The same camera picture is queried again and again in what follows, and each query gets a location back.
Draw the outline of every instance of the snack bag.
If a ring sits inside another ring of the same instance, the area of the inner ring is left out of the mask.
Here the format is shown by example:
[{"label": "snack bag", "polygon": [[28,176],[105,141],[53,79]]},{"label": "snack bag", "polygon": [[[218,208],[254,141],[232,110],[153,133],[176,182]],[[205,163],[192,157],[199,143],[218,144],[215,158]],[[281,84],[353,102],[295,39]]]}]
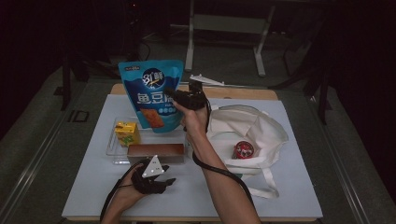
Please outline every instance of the snack bag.
[{"label": "snack bag", "polygon": [[155,133],[173,131],[182,119],[182,113],[172,104],[172,98],[163,93],[165,87],[177,89],[183,74],[183,62],[159,60],[119,63],[122,83],[131,100],[142,128]]}]

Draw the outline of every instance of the tabletop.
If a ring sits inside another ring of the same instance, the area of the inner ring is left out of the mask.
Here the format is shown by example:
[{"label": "tabletop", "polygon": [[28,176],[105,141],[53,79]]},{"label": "tabletop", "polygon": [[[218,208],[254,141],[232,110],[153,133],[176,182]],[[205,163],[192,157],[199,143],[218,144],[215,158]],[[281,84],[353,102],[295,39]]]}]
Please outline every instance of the tabletop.
[{"label": "tabletop", "polygon": [[[266,97],[271,100],[212,98],[213,95],[221,94],[222,91],[227,92],[222,94],[227,98],[241,96],[241,92],[250,92],[254,93],[255,97]],[[98,220],[107,194],[117,179],[127,170],[126,165],[112,163],[112,158],[106,155],[106,145],[114,118],[131,116],[134,111],[128,97],[122,94],[122,85],[116,85],[111,93],[107,96],[92,140],[64,207],[63,217],[70,220]],[[251,105],[264,110],[284,127],[289,136],[289,142],[280,150],[279,161],[271,167],[278,186],[279,198],[253,197],[261,220],[313,221],[322,217],[318,198],[305,169],[286,110],[275,97],[276,94],[268,90],[238,88],[234,90],[233,88],[213,87],[205,87],[205,93],[211,104],[220,106]],[[150,195],[139,201],[123,214],[124,219],[134,221],[219,221],[202,171],[190,158],[186,157],[183,164],[171,165],[162,177],[175,177],[177,181],[163,194]],[[257,188],[257,186],[265,185],[262,182],[262,176],[257,175],[251,177],[247,181],[247,185]]]}]

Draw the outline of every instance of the gray floor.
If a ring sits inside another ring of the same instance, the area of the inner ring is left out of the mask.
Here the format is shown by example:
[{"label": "gray floor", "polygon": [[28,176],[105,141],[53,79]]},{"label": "gray floor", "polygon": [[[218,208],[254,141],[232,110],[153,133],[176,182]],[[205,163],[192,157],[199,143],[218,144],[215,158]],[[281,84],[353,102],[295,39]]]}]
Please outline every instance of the gray floor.
[{"label": "gray floor", "polygon": [[[184,61],[186,33],[175,34],[170,42],[149,36],[148,58]],[[207,38],[197,38],[193,70],[184,75],[183,81],[190,74],[202,74],[227,85],[265,89],[289,78],[281,60],[289,41],[283,35],[268,37],[262,54],[267,76],[258,77],[251,47],[208,43]],[[142,55],[145,53],[147,49],[142,47]],[[288,53],[291,70],[303,56],[303,49]],[[122,60],[112,59],[114,63]],[[5,220],[7,223],[72,223],[61,216],[64,203],[106,95],[118,82],[92,69],[88,83],[73,80],[73,101],[61,111],[62,98],[53,92],[62,86],[62,69],[48,78],[0,144],[0,202],[6,205],[0,216],[2,223]],[[317,104],[303,95],[304,83],[305,80],[299,81],[276,93],[288,111],[318,195],[324,216],[320,221],[396,223],[395,204],[375,172],[336,91],[329,90],[328,124],[322,125],[316,116]],[[85,123],[67,122],[72,110],[89,111],[90,118]],[[24,185],[18,182],[21,176]]]}]

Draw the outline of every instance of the white bag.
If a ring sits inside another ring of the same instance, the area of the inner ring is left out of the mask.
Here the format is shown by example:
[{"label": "white bag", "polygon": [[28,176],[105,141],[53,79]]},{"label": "white bag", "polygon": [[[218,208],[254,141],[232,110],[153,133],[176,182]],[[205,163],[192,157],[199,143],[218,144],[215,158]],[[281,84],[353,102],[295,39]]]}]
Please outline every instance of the white bag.
[{"label": "white bag", "polygon": [[[283,127],[267,114],[246,105],[212,106],[207,137],[230,172],[242,174],[245,180],[262,172],[268,188],[252,189],[252,195],[277,198],[270,166],[279,159],[279,150],[289,138]],[[250,159],[233,159],[233,147],[248,141],[254,147]]]}]

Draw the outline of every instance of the small juice box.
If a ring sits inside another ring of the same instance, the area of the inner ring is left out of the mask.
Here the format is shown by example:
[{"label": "small juice box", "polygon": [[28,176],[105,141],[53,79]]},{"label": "small juice box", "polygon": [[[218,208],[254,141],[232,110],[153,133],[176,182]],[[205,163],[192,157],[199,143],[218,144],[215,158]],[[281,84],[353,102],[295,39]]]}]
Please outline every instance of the small juice box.
[{"label": "small juice box", "polygon": [[135,122],[119,121],[114,132],[122,147],[140,144],[140,133]]}]

